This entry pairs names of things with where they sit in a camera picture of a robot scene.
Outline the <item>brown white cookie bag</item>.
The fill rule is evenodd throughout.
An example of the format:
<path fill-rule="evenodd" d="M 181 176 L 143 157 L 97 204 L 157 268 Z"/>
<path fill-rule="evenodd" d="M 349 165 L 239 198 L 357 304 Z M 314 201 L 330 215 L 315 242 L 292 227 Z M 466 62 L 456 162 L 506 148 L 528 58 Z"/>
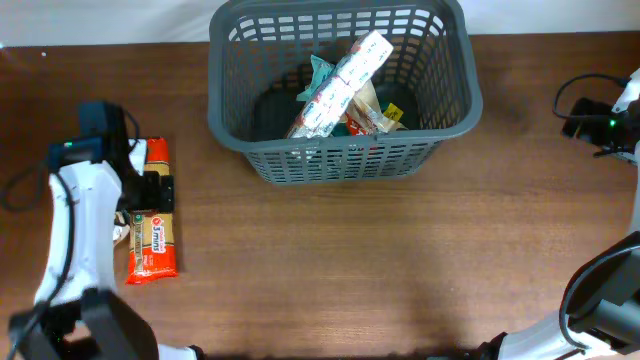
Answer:
<path fill-rule="evenodd" d="M 114 217 L 113 245 L 124 241 L 131 231 L 131 217 L 127 211 L 118 211 Z"/>

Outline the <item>orange spaghetti packet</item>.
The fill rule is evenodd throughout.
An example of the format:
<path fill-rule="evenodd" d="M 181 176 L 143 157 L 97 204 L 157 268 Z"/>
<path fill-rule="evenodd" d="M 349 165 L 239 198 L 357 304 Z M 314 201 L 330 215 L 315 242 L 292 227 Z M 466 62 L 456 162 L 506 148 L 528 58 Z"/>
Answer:
<path fill-rule="evenodd" d="M 173 227 L 175 186 L 169 162 L 168 142 L 164 138 L 149 138 L 144 174 L 152 175 L 151 185 L 159 190 L 158 194 L 152 194 L 157 207 L 131 214 L 127 285 L 178 276 Z"/>

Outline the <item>teal wet wipes pack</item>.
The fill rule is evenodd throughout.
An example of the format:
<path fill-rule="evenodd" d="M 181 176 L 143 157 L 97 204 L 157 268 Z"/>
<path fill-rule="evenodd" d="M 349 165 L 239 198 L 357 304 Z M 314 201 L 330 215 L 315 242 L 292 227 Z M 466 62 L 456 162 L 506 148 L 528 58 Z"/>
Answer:
<path fill-rule="evenodd" d="M 313 70 L 310 84 L 296 96 L 298 102 L 307 102 L 320 85 L 333 73 L 335 66 L 324 59 L 311 55 L 310 62 Z"/>

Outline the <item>beige snack bag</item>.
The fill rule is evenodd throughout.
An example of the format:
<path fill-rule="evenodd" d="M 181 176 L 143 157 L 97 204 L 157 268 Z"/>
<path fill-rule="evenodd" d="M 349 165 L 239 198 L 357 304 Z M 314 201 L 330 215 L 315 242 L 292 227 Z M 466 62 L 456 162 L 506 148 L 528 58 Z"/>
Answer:
<path fill-rule="evenodd" d="M 400 119 L 404 112 L 393 103 L 382 111 L 371 81 L 360 88 L 342 116 L 351 135 L 375 135 L 407 130 Z"/>

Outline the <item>Kleenex tissue multipack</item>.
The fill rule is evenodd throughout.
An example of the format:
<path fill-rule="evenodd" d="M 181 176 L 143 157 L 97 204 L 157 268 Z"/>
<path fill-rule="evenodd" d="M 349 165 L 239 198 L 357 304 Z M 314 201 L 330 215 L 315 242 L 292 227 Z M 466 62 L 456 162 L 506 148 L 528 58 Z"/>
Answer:
<path fill-rule="evenodd" d="M 346 112 L 355 93 L 369 81 L 393 51 L 378 31 L 370 31 L 334 65 L 333 73 L 314 92 L 296 116 L 287 138 L 328 137 Z"/>

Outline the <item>green Nescafe coffee bag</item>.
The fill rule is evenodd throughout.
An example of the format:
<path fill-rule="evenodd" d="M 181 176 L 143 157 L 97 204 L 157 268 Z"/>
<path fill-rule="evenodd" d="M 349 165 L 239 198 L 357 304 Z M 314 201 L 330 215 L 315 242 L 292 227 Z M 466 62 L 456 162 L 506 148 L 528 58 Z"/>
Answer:
<path fill-rule="evenodd" d="M 398 130 L 407 130 L 407 127 L 399 120 L 388 117 L 380 109 L 371 107 L 368 103 L 354 100 L 341 116 L 331 135 L 335 137 L 376 135 Z"/>

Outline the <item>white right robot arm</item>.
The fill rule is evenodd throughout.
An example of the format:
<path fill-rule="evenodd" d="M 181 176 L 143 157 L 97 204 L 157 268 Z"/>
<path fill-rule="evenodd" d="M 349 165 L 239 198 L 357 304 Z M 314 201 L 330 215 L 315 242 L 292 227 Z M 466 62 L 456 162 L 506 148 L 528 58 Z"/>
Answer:
<path fill-rule="evenodd" d="M 570 85 L 589 78 L 622 89 L 612 105 L 588 98 L 571 112 L 556 106 Z M 562 134 L 598 148 L 595 158 L 613 156 L 639 165 L 639 73 L 616 77 L 591 73 L 564 83 L 553 114 L 565 121 Z M 531 327 L 501 333 L 465 359 L 593 359 L 639 350 L 639 195 L 634 195 L 628 234 L 581 266 L 568 282 L 559 309 Z"/>

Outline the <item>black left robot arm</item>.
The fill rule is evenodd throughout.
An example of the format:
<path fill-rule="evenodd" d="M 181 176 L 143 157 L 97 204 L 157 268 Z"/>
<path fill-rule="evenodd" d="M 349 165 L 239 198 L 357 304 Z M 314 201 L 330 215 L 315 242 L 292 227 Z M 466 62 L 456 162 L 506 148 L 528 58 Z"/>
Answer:
<path fill-rule="evenodd" d="M 131 162 L 131 153 L 147 144 L 128 135 L 133 120 L 117 104 L 83 103 L 80 136 L 50 145 L 40 165 L 53 200 L 48 259 L 33 307 L 9 320 L 9 358 L 204 358 L 195 345 L 159 343 L 116 293 L 117 213 L 169 214 L 175 208 L 172 176 L 140 172 Z"/>

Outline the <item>grey plastic basket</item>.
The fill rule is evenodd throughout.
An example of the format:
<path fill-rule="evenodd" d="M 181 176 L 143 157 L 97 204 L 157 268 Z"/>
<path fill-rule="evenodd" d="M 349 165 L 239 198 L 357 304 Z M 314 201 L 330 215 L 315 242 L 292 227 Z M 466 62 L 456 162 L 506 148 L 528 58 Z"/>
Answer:
<path fill-rule="evenodd" d="M 335 63 L 373 30 L 393 51 L 372 82 L 382 107 L 401 109 L 401 129 L 289 138 L 312 58 Z M 209 38 L 209 129 L 273 184 L 410 175 L 482 115 L 473 49 L 456 0 L 228 1 L 212 16 Z"/>

